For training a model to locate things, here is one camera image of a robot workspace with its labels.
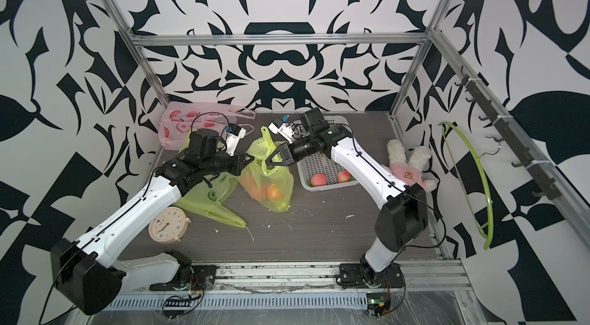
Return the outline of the white plastic basket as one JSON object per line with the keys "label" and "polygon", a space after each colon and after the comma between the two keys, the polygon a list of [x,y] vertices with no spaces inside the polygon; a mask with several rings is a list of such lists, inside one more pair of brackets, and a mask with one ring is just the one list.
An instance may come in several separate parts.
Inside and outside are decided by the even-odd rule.
{"label": "white plastic basket", "polygon": [[[295,130],[296,140],[304,139],[307,142],[310,138],[308,128],[311,126],[304,125],[303,120],[304,114],[301,114],[299,119],[294,121],[292,125]],[[335,125],[341,127],[341,130],[347,129],[347,131],[351,131],[347,119],[343,116],[324,116],[324,121],[320,125],[320,130],[326,130],[329,127],[333,128]],[[310,151],[307,152],[305,158],[297,162],[301,185],[307,191],[328,191],[358,184],[354,177],[350,182],[339,183],[337,181],[337,175],[340,171],[345,170],[345,168],[330,159],[324,151],[318,151],[313,154],[310,154],[309,152]],[[328,184],[323,187],[312,187],[310,179],[315,174],[324,174],[327,177]]]}

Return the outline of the green avocado plastic bag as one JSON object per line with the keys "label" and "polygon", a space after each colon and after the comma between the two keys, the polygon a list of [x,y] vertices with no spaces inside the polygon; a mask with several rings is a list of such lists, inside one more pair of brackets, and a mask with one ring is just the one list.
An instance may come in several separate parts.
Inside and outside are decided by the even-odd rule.
{"label": "green avocado plastic bag", "polygon": [[[261,194],[264,196],[258,203],[270,211],[281,213],[288,211],[290,208],[294,178],[288,167],[267,168],[265,164],[266,159],[278,145],[280,143],[273,141],[269,129],[263,126],[261,128],[261,137],[255,139],[246,151],[247,154],[255,157],[255,160],[241,172],[238,181],[244,188],[244,179],[252,178],[255,180]],[[266,188],[268,185],[273,184],[281,190],[282,199],[278,202],[270,202],[266,199]]]}

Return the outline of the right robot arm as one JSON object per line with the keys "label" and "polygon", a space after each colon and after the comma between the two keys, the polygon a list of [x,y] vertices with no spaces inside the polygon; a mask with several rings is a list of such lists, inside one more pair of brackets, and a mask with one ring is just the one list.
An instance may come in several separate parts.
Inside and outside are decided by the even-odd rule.
{"label": "right robot arm", "polygon": [[376,239],[362,256],[361,267],[370,277],[386,272],[399,253],[427,228],[425,190],[417,183],[410,186],[387,171],[360,146],[352,129],[330,124],[319,109],[300,116],[304,134],[298,138],[288,120],[284,116],[270,123],[270,131],[286,142],[265,163],[272,168],[290,166],[322,153],[348,171],[380,210],[374,225]]}

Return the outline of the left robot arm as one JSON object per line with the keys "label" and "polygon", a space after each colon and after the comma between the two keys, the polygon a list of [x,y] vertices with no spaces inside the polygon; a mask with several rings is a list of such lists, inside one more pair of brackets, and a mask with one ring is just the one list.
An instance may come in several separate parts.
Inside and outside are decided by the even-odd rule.
{"label": "left robot arm", "polygon": [[50,251],[54,288],[86,315],[103,311],[120,294],[156,285],[179,287],[193,270],[183,254],[169,250],[153,257],[120,261],[122,251],[150,223],[195,186],[223,173],[239,176],[253,157],[236,150],[246,131],[227,126],[226,136],[202,128],[189,146],[155,169],[134,197],[75,241],[63,238]]}

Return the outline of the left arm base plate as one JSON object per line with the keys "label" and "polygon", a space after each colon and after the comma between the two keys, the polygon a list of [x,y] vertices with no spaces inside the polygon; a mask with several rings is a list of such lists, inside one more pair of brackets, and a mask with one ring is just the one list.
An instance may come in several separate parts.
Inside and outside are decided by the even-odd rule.
{"label": "left arm base plate", "polygon": [[177,274],[167,283],[152,284],[149,290],[163,291],[200,291],[216,281],[218,266],[212,264],[192,264],[190,261],[180,263]]}

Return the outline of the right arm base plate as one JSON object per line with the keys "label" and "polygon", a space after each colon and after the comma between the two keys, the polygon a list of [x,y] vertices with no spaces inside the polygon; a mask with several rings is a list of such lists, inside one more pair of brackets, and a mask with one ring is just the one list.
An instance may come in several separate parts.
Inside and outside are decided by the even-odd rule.
{"label": "right arm base plate", "polygon": [[391,263],[381,272],[374,271],[368,264],[340,264],[336,284],[347,288],[403,288],[405,277],[396,263]]}

